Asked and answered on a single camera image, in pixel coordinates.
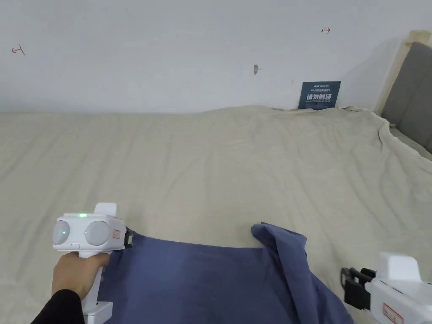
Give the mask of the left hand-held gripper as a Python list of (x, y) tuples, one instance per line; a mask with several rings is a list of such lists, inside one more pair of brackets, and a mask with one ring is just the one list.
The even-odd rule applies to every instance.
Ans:
[[(117, 216), (117, 204), (100, 202), (93, 213), (65, 213), (53, 230), (53, 248), (78, 252), (80, 258), (124, 250), (132, 247), (133, 232)], [(113, 312), (113, 303), (98, 301), (102, 268), (96, 274), (82, 309), (86, 324), (104, 324)]]

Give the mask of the person's left hand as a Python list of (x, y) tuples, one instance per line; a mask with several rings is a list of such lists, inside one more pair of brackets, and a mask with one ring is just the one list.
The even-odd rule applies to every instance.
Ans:
[(80, 258), (77, 252), (62, 255), (53, 269), (51, 294), (61, 290), (76, 293), (80, 300), (89, 294), (98, 270), (108, 265), (110, 255), (99, 253), (88, 258)]

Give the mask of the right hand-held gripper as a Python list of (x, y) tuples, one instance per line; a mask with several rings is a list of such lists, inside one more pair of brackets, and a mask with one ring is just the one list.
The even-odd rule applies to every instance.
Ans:
[(344, 303), (369, 313), (377, 324), (432, 322), (432, 286), (422, 281), (411, 256), (381, 252), (376, 271), (341, 268), (340, 284)]

